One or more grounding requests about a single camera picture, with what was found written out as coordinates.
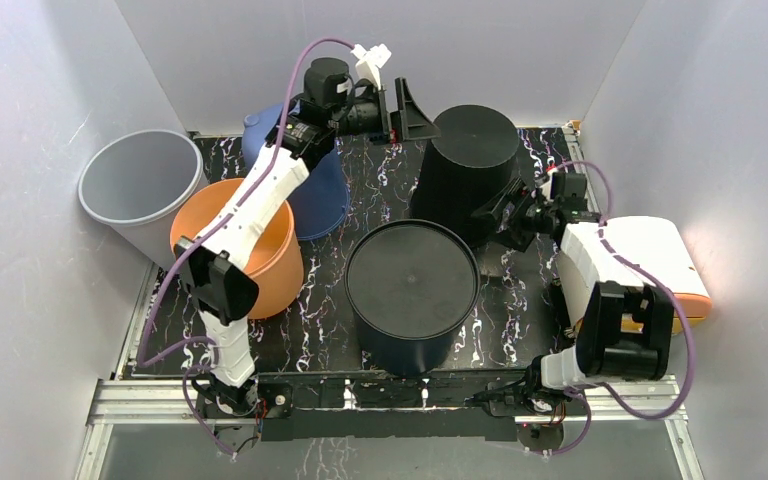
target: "upside-down blue bucket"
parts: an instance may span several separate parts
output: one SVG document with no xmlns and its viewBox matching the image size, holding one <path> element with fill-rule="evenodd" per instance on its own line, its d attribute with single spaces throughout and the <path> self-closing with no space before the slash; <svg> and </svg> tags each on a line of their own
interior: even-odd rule
<svg viewBox="0 0 768 480">
<path fill-rule="evenodd" d="M 281 105 L 273 105 L 254 115 L 246 116 L 243 132 L 243 161 L 251 168 L 263 147 L 266 135 L 278 121 Z M 349 209 L 349 189 L 337 149 L 331 150 L 307 180 L 287 199 L 296 220 L 296 237 L 313 240 L 339 227 Z"/>
</svg>

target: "gray wall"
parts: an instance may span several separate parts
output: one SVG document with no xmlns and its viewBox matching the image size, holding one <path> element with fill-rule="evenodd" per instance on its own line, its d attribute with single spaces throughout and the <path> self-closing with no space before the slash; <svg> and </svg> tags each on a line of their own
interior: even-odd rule
<svg viewBox="0 0 768 480">
<path fill-rule="evenodd" d="M 76 185 L 150 127 L 182 128 L 112 0 L 0 1 L 0 479 L 74 474 L 147 266 Z"/>
<path fill-rule="evenodd" d="M 479 103 L 518 125 L 580 119 L 644 3 L 117 1 L 184 126 L 203 133 L 239 132 L 277 103 L 301 49 L 326 35 L 387 44 L 385 81 L 407 77 L 432 118 Z M 349 58 L 344 47 L 314 55 Z"/>
<path fill-rule="evenodd" d="M 708 478 L 768 478 L 768 2 L 650 0 L 585 117 L 617 213 L 674 220 L 714 300 L 688 400 Z"/>
</svg>

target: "bucket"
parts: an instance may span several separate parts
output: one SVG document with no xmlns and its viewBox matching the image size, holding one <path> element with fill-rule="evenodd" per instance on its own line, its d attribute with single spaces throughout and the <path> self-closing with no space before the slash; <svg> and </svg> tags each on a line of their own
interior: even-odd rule
<svg viewBox="0 0 768 480">
<path fill-rule="evenodd" d="M 479 105 L 452 107 L 434 124 L 440 136 L 426 145 L 410 215 L 438 223 L 478 247 L 493 231 L 476 229 L 469 217 L 508 184 L 519 135 L 507 117 Z"/>
<path fill-rule="evenodd" d="M 219 215 L 243 179 L 233 178 L 207 186 L 181 207 L 169 233 L 169 249 L 181 236 L 194 239 L 210 221 Z M 294 218 L 290 205 L 284 202 L 272 217 L 252 250 L 243 272 L 260 287 L 260 294 L 249 318 L 260 319 L 284 311 L 299 296 L 304 281 L 302 253 L 293 231 Z"/>
<path fill-rule="evenodd" d="M 247 169 L 250 170 L 257 160 L 266 135 L 278 121 L 281 107 L 280 104 L 273 105 L 244 119 L 243 162 Z M 337 149 L 331 150 L 319 162 L 287 201 L 293 207 L 299 240 L 324 237 L 343 223 L 349 208 L 349 189 Z"/>
<path fill-rule="evenodd" d="M 346 293 L 361 348 L 400 377 L 440 366 L 478 299 L 478 264 L 450 230 L 424 220 L 376 228 L 349 256 Z"/>
<path fill-rule="evenodd" d="M 95 154 L 81 174 L 78 198 L 91 217 L 168 270 L 175 262 L 166 246 L 175 213 L 205 186 L 201 153 L 192 140 L 145 130 Z"/>
</svg>

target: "black bucket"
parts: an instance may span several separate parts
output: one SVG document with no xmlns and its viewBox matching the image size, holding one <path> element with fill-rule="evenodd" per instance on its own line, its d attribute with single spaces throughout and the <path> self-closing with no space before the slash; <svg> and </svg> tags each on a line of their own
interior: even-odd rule
<svg viewBox="0 0 768 480">
<path fill-rule="evenodd" d="M 478 264 L 457 235 L 424 220 L 369 232 L 346 267 L 361 348 L 400 377 L 440 366 L 478 299 Z"/>
<path fill-rule="evenodd" d="M 469 217 L 510 181 L 519 135 L 506 116 L 479 105 L 452 107 L 434 123 L 440 136 L 425 147 L 410 215 L 439 223 L 478 247 L 493 231 L 477 229 Z"/>
</svg>

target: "black marble tabletop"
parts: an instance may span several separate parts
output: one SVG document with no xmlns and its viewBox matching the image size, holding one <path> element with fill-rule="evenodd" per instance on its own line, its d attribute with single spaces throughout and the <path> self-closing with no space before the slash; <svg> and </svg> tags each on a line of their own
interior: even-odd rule
<svg viewBox="0 0 768 480">
<path fill-rule="evenodd" d="M 560 128 L 519 131 L 517 154 L 523 177 L 569 160 Z M 201 138 L 196 143 L 211 182 L 245 175 L 239 137 Z M 343 283 L 346 259 L 370 230 L 407 218 L 408 200 L 422 164 L 424 143 L 373 146 L 361 137 L 338 141 L 351 206 L 342 226 L 331 234 L 301 242 L 305 283 L 285 312 L 251 321 L 250 342 L 259 372 L 337 372 L 376 369 L 361 351 Z M 478 304 L 461 327 L 448 360 L 441 368 L 496 369 L 524 367 L 537 355 L 562 346 L 562 328 L 549 308 L 547 286 L 553 278 L 555 249 L 538 238 L 525 252 L 488 245 L 476 251 L 481 267 Z M 159 288 L 164 272 L 155 283 Z M 193 304 L 173 283 L 150 339 L 149 355 L 182 337 L 202 335 Z M 194 344 L 151 368 L 129 367 L 126 377 L 180 377 L 193 362 L 207 363 L 205 345 Z"/>
</svg>

